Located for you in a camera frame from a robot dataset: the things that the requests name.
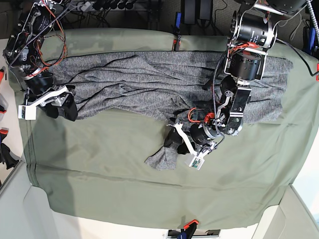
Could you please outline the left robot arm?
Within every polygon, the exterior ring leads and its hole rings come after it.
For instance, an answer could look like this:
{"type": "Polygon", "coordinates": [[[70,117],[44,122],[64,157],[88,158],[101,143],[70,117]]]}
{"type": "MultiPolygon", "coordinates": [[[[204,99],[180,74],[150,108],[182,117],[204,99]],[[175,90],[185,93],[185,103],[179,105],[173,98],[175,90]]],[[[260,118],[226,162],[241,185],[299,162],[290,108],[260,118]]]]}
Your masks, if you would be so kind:
{"type": "Polygon", "coordinates": [[[261,80],[268,50],[277,38],[277,25],[297,15],[307,7],[315,29],[318,22],[310,0],[241,0],[234,12],[226,52],[221,55],[212,80],[212,109],[204,119],[191,118],[186,134],[182,124],[175,123],[164,141],[164,147],[185,144],[187,152],[199,157],[218,146],[215,139],[237,135],[242,129],[244,109],[251,98],[250,83],[261,80]]]}

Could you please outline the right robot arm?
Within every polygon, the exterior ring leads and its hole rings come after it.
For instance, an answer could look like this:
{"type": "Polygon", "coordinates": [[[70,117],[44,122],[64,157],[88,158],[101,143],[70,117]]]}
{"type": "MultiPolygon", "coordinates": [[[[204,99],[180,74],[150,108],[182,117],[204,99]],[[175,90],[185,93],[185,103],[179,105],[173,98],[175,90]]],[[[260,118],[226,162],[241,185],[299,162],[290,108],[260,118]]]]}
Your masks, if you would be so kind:
{"type": "Polygon", "coordinates": [[[42,109],[53,119],[62,116],[75,121],[78,117],[75,88],[71,85],[59,86],[55,75],[49,71],[67,56],[66,34],[60,19],[69,8],[56,13],[56,6],[60,4],[55,0],[33,2],[30,11],[20,16],[3,51],[8,69],[24,92],[23,103],[18,106],[19,119],[35,120],[37,109],[42,109]],[[41,47],[46,34],[56,25],[61,31],[58,38],[62,40],[62,51],[53,63],[48,63],[43,59],[41,47]]]}

